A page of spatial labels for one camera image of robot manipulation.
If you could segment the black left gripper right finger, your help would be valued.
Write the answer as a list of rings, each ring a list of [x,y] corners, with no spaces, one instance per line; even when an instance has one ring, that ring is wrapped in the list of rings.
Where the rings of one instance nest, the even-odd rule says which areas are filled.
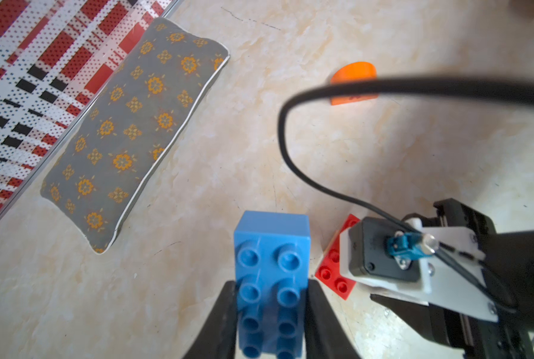
[[[306,358],[360,358],[317,280],[310,279],[304,320]]]

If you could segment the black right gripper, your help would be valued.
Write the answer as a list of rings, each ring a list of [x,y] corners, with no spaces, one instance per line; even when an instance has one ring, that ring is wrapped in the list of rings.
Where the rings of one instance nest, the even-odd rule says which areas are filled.
[[[371,300],[391,310],[424,339],[462,351],[464,358],[534,358],[534,230],[497,233],[493,221],[452,198],[434,203],[435,227],[464,226],[472,230],[487,255],[485,280],[506,302],[518,300],[518,312],[498,312],[490,323],[436,305],[418,305],[372,294]]]

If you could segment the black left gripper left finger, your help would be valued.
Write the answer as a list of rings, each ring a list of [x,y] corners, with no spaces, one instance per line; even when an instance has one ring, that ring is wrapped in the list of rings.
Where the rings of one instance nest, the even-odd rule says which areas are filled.
[[[237,320],[236,282],[226,281],[202,329],[183,358],[234,359]]]

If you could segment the red lego brick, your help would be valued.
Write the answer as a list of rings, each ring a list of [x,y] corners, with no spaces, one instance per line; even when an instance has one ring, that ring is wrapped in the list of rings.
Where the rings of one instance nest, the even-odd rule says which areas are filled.
[[[331,240],[324,257],[315,272],[315,277],[344,301],[351,295],[356,282],[344,278],[340,274],[340,234],[356,225],[359,221],[360,219],[358,217],[349,214],[343,223],[343,226],[336,232],[334,238]]]

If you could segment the blue lego brick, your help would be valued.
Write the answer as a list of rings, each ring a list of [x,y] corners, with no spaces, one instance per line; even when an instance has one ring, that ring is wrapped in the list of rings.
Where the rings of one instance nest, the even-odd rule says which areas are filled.
[[[234,231],[239,347],[299,358],[310,265],[306,215],[246,211]]]

